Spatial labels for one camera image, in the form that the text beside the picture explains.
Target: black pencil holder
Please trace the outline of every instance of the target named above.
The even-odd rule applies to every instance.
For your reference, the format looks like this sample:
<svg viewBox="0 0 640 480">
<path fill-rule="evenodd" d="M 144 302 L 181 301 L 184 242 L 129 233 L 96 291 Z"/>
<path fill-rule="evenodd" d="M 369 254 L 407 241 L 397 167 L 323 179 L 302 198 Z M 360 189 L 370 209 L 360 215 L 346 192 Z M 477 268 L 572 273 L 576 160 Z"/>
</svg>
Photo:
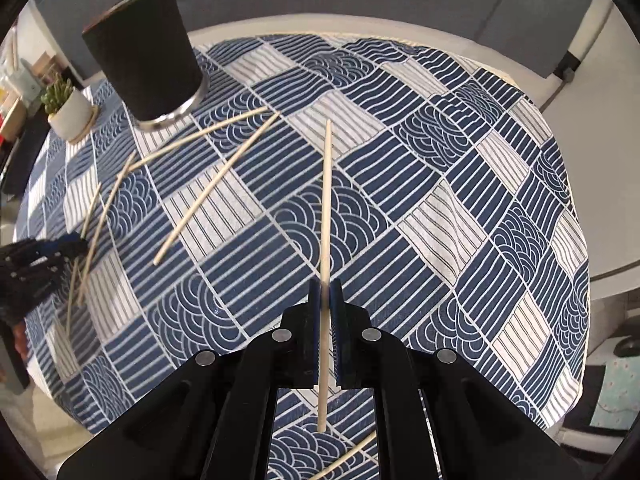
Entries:
<svg viewBox="0 0 640 480">
<path fill-rule="evenodd" d="M 207 91 L 175 0 L 124 0 L 82 38 L 143 130 L 174 122 Z"/>
</svg>

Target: potted succulent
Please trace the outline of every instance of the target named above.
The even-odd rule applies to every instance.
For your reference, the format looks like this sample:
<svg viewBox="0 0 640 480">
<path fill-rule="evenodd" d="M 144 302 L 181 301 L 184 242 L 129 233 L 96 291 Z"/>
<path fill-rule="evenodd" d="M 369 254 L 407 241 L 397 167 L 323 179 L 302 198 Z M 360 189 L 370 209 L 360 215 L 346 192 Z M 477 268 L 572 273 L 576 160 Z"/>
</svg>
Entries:
<svg viewBox="0 0 640 480">
<path fill-rule="evenodd" d="M 84 136 L 95 116 L 89 100 L 69 79 L 64 81 L 58 77 L 47 86 L 40 99 L 56 135 L 70 143 L 78 142 Z"/>
</svg>

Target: blue and white tablecloth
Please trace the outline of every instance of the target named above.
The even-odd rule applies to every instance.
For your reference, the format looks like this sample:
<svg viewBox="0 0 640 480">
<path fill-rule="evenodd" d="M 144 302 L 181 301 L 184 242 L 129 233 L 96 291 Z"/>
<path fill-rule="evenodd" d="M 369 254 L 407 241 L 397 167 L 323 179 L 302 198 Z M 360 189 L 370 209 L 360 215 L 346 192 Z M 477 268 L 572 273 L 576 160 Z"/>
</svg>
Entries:
<svg viewBox="0 0 640 480">
<path fill-rule="evenodd" d="M 564 415 L 581 391 L 587 253 L 558 146 L 529 98 L 471 60 L 392 40 L 263 36 L 197 57 L 210 85 L 190 117 L 140 132 L 103 81 L 86 90 L 101 106 L 91 135 L 70 146 L 50 134 L 31 174 L 16 236 L 57 237 L 79 229 L 98 182 L 106 201 L 133 150 L 261 105 L 282 113 L 158 267 L 172 227 L 271 112 L 124 179 L 70 337 L 68 281 L 27 319 L 30 373 L 57 403 L 96 433 L 198 349 L 241 348 L 305 300 L 330 118 L 332 276 L 346 299 L 412 348 L 456 349 L 540 426 Z M 314 433 L 317 403 L 311 390 L 281 392 L 269 478 L 308 478 L 372 430 L 368 390 L 334 383 L 326 434 Z M 373 442 L 328 478 L 374 478 L 376 459 Z"/>
</svg>

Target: bamboo skewer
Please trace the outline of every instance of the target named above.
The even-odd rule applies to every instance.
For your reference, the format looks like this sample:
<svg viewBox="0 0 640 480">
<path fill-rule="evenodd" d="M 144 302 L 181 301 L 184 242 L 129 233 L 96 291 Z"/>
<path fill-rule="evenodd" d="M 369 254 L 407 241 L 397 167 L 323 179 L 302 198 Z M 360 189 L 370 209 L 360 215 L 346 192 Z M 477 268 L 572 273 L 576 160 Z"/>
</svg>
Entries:
<svg viewBox="0 0 640 480">
<path fill-rule="evenodd" d="M 104 209 L 102 210 L 102 214 L 100 215 L 100 219 L 98 220 L 98 226 L 95 228 L 94 238 L 91 240 L 91 246 L 89 247 L 89 253 L 86 256 L 86 261 L 84 263 L 84 270 L 82 271 L 82 279 L 80 281 L 80 292 L 78 293 L 78 304 L 82 303 L 84 300 L 84 294 L 86 292 L 87 286 L 87 276 L 89 275 L 89 268 L 91 267 L 91 260 L 94 259 L 95 247 L 98 243 L 98 238 L 100 237 L 100 231 L 102 230 L 102 226 L 104 225 L 104 221 L 107 219 L 107 213 L 109 212 L 109 208 L 113 203 L 113 200 L 116 198 L 116 193 L 118 192 L 118 188 L 122 183 L 122 180 L 129 173 L 129 166 L 131 161 L 136 156 L 136 152 L 132 152 L 131 155 L 127 158 L 127 161 L 124 163 L 124 167 L 122 171 L 118 174 L 115 184 L 113 184 L 113 188 L 111 189 L 111 193 L 109 193 L 109 198 L 107 199 L 107 203 L 104 205 Z"/>
<path fill-rule="evenodd" d="M 215 130 L 219 130 L 220 128 L 229 126 L 230 124 L 233 124 L 237 121 L 241 121 L 242 119 L 246 119 L 247 117 L 252 117 L 262 112 L 266 112 L 268 110 L 269 109 L 266 106 L 263 106 L 261 108 L 256 108 L 255 110 L 249 110 L 248 112 L 244 112 L 240 115 L 236 115 L 235 117 L 231 117 L 229 119 L 225 119 L 224 121 L 220 121 L 219 123 L 212 124 L 209 128 L 205 128 L 204 130 L 201 130 L 199 132 L 186 136 L 183 139 L 176 140 L 175 142 L 172 142 L 171 144 L 166 145 L 164 148 L 160 148 L 159 150 L 156 150 L 153 153 L 149 153 L 142 160 L 139 160 L 135 164 L 132 164 L 129 167 L 129 172 L 136 171 L 138 168 L 141 168 L 142 166 L 144 166 L 148 162 L 151 162 L 155 158 L 158 158 L 159 156 L 164 155 L 165 153 L 168 153 L 171 150 L 174 150 L 175 148 L 180 148 L 180 146 L 187 144 L 192 140 L 199 139 L 200 137 L 204 137 L 205 135 L 210 134 Z"/>
<path fill-rule="evenodd" d="M 89 222 L 91 221 L 91 216 L 94 214 L 95 203 L 98 201 L 98 197 L 100 196 L 100 189 L 102 188 L 102 184 L 98 183 L 98 186 L 95 188 L 94 196 L 91 198 L 91 203 L 89 204 L 89 209 L 84 217 L 84 223 L 82 224 L 82 230 L 80 231 L 80 237 L 84 238 L 86 236 L 86 232 L 89 229 Z M 71 305 L 74 300 L 74 287 L 76 285 L 76 276 L 78 275 L 78 258 L 74 260 L 74 268 L 71 272 L 71 283 L 69 285 L 69 298 L 66 301 L 66 335 L 69 336 L 71 332 Z"/>
<path fill-rule="evenodd" d="M 366 436 L 359 444 L 357 444 L 356 446 L 353 446 L 350 450 L 348 450 L 348 452 L 346 452 L 344 455 L 342 455 L 334 463 L 332 463 L 331 465 L 329 465 L 329 466 L 325 467 L 324 469 L 322 469 L 321 472 L 316 473 L 315 475 L 313 475 L 309 480 L 319 480 L 324 475 L 329 474 L 335 468 L 337 468 L 338 466 L 340 466 L 341 464 L 346 462 L 348 459 L 350 459 L 353 455 L 355 455 L 356 453 L 362 451 L 364 449 L 364 447 L 369 442 L 371 442 L 375 437 L 376 437 L 376 432 L 374 431 L 370 435 Z"/>
<path fill-rule="evenodd" d="M 326 431 L 326 410 L 329 397 L 329 274 L 331 269 L 331 121 L 324 134 L 324 165 L 322 167 L 322 213 L 320 230 L 320 358 L 318 370 L 318 432 Z"/>
<path fill-rule="evenodd" d="M 216 176 L 214 176 L 211 179 L 211 181 L 207 184 L 207 187 L 205 187 L 205 189 L 202 191 L 200 196 L 196 199 L 193 205 L 182 217 L 180 222 L 178 222 L 178 225 L 174 228 L 173 231 L 171 231 L 171 234 L 169 234 L 167 239 L 164 241 L 164 244 L 162 244 L 162 247 L 160 248 L 160 250 L 158 251 L 158 254 L 156 254 L 156 257 L 154 258 L 155 266 L 162 261 L 162 259 L 164 258 L 164 255 L 171 247 L 171 244 L 174 243 L 175 239 L 178 237 L 180 232 L 184 229 L 185 225 L 187 225 L 191 217 L 195 214 L 196 210 L 202 205 L 202 203 L 205 201 L 209 193 L 211 193 L 213 188 L 216 187 L 216 184 L 219 183 L 220 180 L 222 180 L 222 178 L 225 176 L 225 173 L 236 163 L 236 161 L 242 156 L 242 154 L 251 147 L 251 145 L 257 140 L 257 138 L 260 137 L 260 134 L 263 133 L 265 130 L 267 130 L 268 127 L 271 126 L 271 124 L 273 124 L 273 121 L 275 121 L 279 116 L 280 114 L 276 112 L 271 117 L 269 117 L 266 121 L 264 121 L 264 124 L 260 126 L 260 128 L 258 128 L 255 131 L 255 133 L 251 137 L 249 137 L 245 141 L 245 143 L 236 150 L 236 152 L 231 156 L 231 158 L 222 167 L 222 169 L 220 169 L 220 171 L 216 174 Z"/>
</svg>

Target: metal screw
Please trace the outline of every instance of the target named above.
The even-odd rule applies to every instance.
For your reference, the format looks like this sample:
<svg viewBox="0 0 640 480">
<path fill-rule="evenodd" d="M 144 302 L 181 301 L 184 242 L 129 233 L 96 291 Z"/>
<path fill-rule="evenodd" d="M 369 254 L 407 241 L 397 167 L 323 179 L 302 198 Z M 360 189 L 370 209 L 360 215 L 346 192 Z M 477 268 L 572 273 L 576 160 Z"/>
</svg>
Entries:
<svg viewBox="0 0 640 480">
<path fill-rule="evenodd" d="M 278 343 L 284 343 L 291 339 L 291 330 L 287 330 L 286 328 L 279 328 L 274 330 L 271 334 L 271 338 Z"/>
<path fill-rule="evenodd" d="M 366 328 L 362 331 L 362 338 L 365 341 L 378 341 L 382 333 L 377 328 Z"/>
<path fill-rule="evenodd" d="M 446 365 L 454 363 L 458 358 L 456 353 L 453 350 L 449 350 L 448 348 L 443 348 L 436 355 L 438 357 L 438 361 Z"/>
<path fill-rule="evenodd" d="M 209 366 L 216 360 L 216 355 L 211 350 L 203 350 L 196 355 L 196 364 L 200 366 Z"/>
</svg>

